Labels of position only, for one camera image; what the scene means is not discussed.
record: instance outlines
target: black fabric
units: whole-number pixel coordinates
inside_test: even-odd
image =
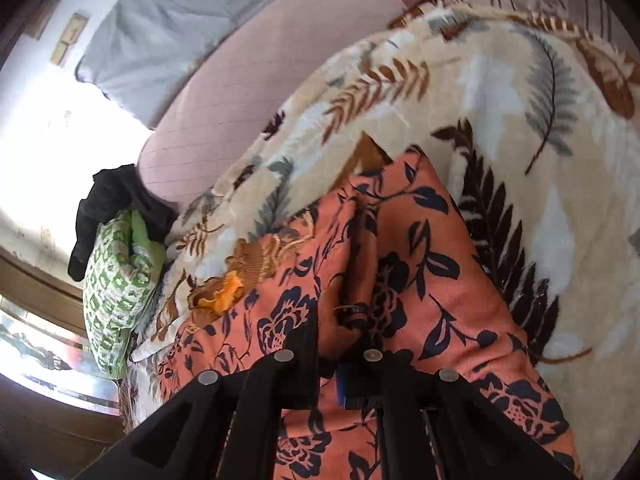
[[[71,252],[67,272],[76,280],[84,278],[89,256],[94,250],[98,225],[113,220],[122,209],[136,209],[142,215],[149,238],[164,242],[177,213],[151,196],[140,181],[133,164],[94,175],[94,186],[78,205],[76,245]]]

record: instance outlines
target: fern leaf pattern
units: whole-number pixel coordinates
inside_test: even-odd
[[[636,113],[630,85],[640,84],[640,63],[626,52],[598,41],[588,30],[562,18],[530,13],[526,18],[510,16],[511,21],[548,32],[573,45],[584,57],[594,83],[598,85],[609,107],[625,119]]]
[[[285,118],[286,114],[284,113],[284,110],[280,110],[275,113],[275,115],[270,119],[269,123],[262,130],[264,140],[271,139],[271,137],[273,137],[280,131]]]
[[[254,220],[255,229],[253,233],[249,233],[248,240],[257,242],[262,236],[268,234],[273,226],[282,220],[289,205],[289,177],[293,173],[293,161],[283,158],[268,165],[268,169],[280,175],[280,182],[267,198],[264,200],[260,211],[258,211],[259,220]]]
[[[571,68],[562,60],[552,45],[533,32],[518,30],[533,46],[534,66],[527,82],[532,87],[530,112],[525,113],[527,124],[540,137],[540,146],[531,158],[524,174],[528,175],[548,144],[558,155],[572,156],[564,136],[572,133],[577,116],[571,111],[577,91],[573,88]]]
[[[427,64],[403,63],[394,58],[393,66],[380,65],[376,70],[365,70],[368,79],[358,78],[329,102],[330,108],[324,114],[332,118],[322,136],[323,144],[341,126],[367,112],[375,104],[387,100],[393,104],[399,98],[408,99],[411,96],[421,101],[431,80]]]
[[[549,298],[548,279],[536,280],[536,264],[526,265],[522,222],[512,229],[513,205],[507,204],[506,186],[497,182],[492,168],[476,153],[469,121],[431,135],[453,141],[467,160],[458,208],[478,251],[478,263],[502,295],[514,322],[527,333],[529,359],[536,364],[556,327],[559,298]]]

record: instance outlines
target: green pillow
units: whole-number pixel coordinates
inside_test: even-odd
[[[131,330],[158,286],[164,246],[149,240],[138,211],[101,225],[84,277],[84,324],[98,368],[124,377]]]

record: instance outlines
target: blanket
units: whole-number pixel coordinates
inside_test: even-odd
[[[612,476],[640,436],[640,65],[536,14],[425,4],[396,27],[328,60],[178,218],[161,310],[131,358],[159,364],[239,237],[417,144],[564,406],[586,478]]]
[[[379,420],[342,409],[332,374],[360,337],[359,348],[421,372],[455,369],[580,477],[569,424],[533,369],[525,332],[418,146],[392,164],[378,150],[365,175],[337,183],[276,233],[240,238],[225,274],[194,288],[190,311],[158,367],[165,401],[204,370],[249,369],[318,315],[318,404],[283,411],[274,480],[382,478]]]

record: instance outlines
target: brown leaf print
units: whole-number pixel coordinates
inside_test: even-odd
[[[454,23],[445,27],[440,27],[440,33],[444,41],[455,40],[464,30],[469,26],[472,20],[465,20],[463,22]]]
[[[215,229],[207,229],[207,216],[203,216],[202,220],[178,241],[175,248],[178,251],[186,248],[190,256],[195,255],[197,258],[201,258],[207,251],[207,236],[223,227],[224,224]]]
[[[457,126],[440,128],[433,132],[431,136],[440,140],[453,140],[454,149],[460,149],[462,155],[468,159],[473,149],[473,134],[469,119],[465,119],[464,123],[458,120]]]
[[[639,79],[638,64],[627,55],[620,66],[617,60],[586,40],[576,40],[575,46],[587,62],[589,75],[609,107],[625,119],[631,119],[636,113],[636,106],[628,83],[631,79]]]
[[[393,104],[400,97],[408,99],[415,88],[417,101],[424,97],[431,80],[427,64],[423,61],[417,67],[411,61],[405,64],[394,58],[393,65],[394,68],[380,65],[376,70],[366,70],[364,74],[371,80],[358,78],[329,102],[330,108],[324,115],[332,116],[332,119],[322,135],[323,144],[341,126],[382,101],[389,100]]]
[[[360,64],[358,66],[360,73],[365,73],[367,70],[371,70],[371,53],[378,47],[377,43],[369,41],[369,47],[360,55]]]
[[[386,151],[380,148],[375,140],[363,132],[353,153],[351,153],[347,162],[344,163],[340,174],[330,189],[333,190],[340,187],[340,184],[355,173],[358,167],[361,171],[373,171],[379,170],[392,162],[393,160],[386,154]]]
[[[423,15],[424,15],[424,12],[422,12],[422,9],[419,6],[415,6],[412,9],[405,12],[399,18],[394,19],[391,23],[389,23],[387,28],[389,29],[406,28],[407,25],[409,25],[409,23],[411,23],[415,18],[418,18]]]
[[[249,164],[248,166],[245,166],[242,169],[238,178],[236,178],[236,181],[234,182],[234,190],[238,189],[245,180],[247,180],[250,176],[252,176],[252,174],[254,174],[254,172],[255,172],[255,166],[253,164]]]
[[[520,16],[508,16],[508,19],[512,22],[520,23],[521,25],[535,28],[542,32],[555,34],[564,40],[574,38],[586,38],[587,40],[593,39],[593,34],[591,34],[586,28],[579,27],[578,25],[575,25],[575,23],[562,18],[556,18],[553,16],[533,16],[533,14],[529,13],[526,18],[522,18]]]
[[[166,332],[169,330],[169,326],[172,322],[178,319],[178,307],[175,304],[175,293],[184,280],[188,280],[188,283],[191,284],[191,277],[187,276],[186,270],[182,271],[182,276],[175,284],[174,290],[172,290],[171,294],[164,302],[164,307],[156,317],[156,332],[150,338],[152,342],[156,339],[164,341]]]

